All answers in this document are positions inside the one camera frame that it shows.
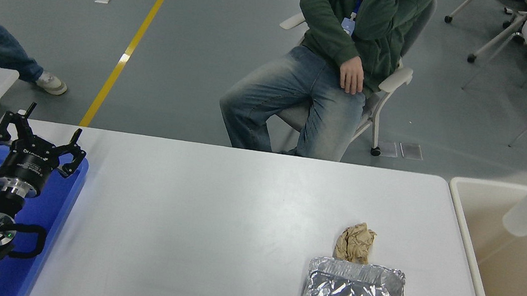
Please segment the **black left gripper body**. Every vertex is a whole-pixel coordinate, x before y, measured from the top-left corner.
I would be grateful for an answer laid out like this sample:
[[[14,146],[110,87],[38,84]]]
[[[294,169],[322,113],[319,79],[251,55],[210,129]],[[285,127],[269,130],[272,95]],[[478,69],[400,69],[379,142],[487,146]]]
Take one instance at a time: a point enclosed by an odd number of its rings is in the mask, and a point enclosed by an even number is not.
[[[30,145],[17,139],[11,143],[9,154],[0,166],[0,186],[18,180],[27,183],[31,190],[42,191],[58,165],[59,156],[51,144]]]

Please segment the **seated person's right hand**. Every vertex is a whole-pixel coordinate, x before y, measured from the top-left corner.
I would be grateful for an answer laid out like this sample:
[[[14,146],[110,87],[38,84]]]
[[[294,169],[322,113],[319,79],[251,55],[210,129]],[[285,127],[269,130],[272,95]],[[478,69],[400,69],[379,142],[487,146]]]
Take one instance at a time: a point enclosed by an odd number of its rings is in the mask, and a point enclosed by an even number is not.
[[[363,91],[364,73],[360,56],[354,56],[343,62],[339,71],[340,88],[353,95]]]

